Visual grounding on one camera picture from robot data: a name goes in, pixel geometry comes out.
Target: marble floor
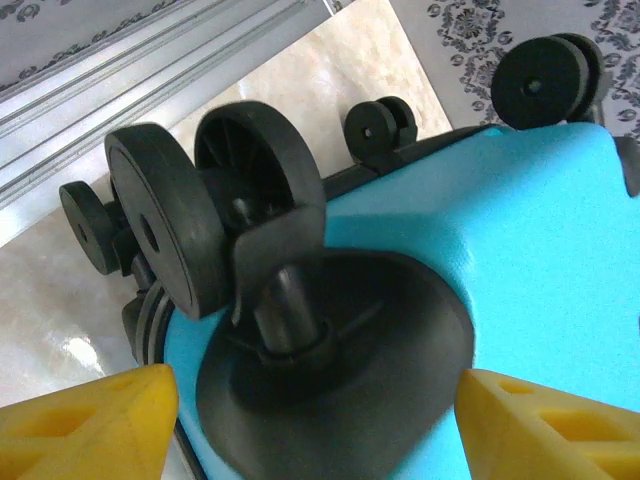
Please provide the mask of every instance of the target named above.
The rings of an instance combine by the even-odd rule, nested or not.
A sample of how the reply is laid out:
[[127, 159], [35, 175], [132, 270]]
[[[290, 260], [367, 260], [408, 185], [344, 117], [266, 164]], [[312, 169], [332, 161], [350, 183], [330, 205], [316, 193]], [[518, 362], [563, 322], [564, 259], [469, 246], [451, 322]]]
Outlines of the marble floor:
[[[342, 136], [348, 109], [403, 97], [420, 137], [451, 127], [388, 0], [359, 0], [290, 46], [172, 133], [192, 155], [198, 121], [230, 101], [267, 102], [300, 130], [323, 176], [352, 163]], [[109, 197], [107, 179], [94, 188]], [[0, 406], [134, 367], [120, 310], [130, 279], [103, 277], [55, 210], [0, 248]], [[175, 452], [163, 478], [186, 478]]]

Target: metal frame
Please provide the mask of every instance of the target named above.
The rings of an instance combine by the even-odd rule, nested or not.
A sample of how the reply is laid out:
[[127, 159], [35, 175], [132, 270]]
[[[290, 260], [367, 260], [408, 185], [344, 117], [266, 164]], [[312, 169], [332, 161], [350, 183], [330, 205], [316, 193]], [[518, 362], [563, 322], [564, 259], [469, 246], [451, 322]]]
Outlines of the metal frame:
[[105, 134], [179, 120], [329, 18], [325, 0], [188, 0], [0, 102], [0, 246], [107, 172]]

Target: black plastic base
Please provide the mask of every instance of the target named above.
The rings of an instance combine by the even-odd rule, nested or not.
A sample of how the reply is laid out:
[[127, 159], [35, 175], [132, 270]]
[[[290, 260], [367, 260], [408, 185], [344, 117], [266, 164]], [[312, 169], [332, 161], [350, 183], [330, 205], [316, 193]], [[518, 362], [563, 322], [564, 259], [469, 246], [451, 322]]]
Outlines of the black plastic base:
[[255, 332], [239, 341], [227, 318], [200, 369], [202, 429], [250, 480], [387, 477], [471, 367], [468, 313], [435, 272], [397, 254], [327, 251], [308, 291], [333, 326], [334, 361], [283, 375], [246, 348]]

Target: blue textured plastic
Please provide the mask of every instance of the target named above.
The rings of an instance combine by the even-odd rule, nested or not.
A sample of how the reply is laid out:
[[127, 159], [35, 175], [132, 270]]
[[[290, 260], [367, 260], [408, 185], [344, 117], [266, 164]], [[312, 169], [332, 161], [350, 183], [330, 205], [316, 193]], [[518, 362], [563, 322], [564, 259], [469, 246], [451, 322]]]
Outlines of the blue textured plastic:
[[[488, 130], [350, 192], [329, 205], [326, 244], [436, 270], [471, 313], [477, 368], [640, 410], [639, 238], [640, 199], [626, 193], [611, 136], [572, 124]], [[176, 313], [165, 358], [196, 454], [209, 478], [227, 480], [239, 476], [210, 449], [195, 407], [219, 317]], [[470, 478], [452, 413], [394, 478]]]

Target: marble tile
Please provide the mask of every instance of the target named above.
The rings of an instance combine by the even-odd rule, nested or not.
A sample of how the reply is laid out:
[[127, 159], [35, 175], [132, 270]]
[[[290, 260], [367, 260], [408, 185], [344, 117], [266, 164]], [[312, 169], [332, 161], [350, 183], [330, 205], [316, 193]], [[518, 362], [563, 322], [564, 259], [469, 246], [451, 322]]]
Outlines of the marble tile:
[[[360, 101], [399, 95], [420, 136], [450, 125], [388, 0], [358, 0], [184, 119], [173, 134], [193, 155], [211, 108], [258, 99], [283, 112], [323, 176], [352, 163], [341, 123]], [[94, 188], [108, 199], [106, 178]], [[97, 273], [58, 209], [0, 248], [0, 406], [134, 366], [121, 323], [131, 279]], [[165, 478], [179, 476], [176, 462]]]

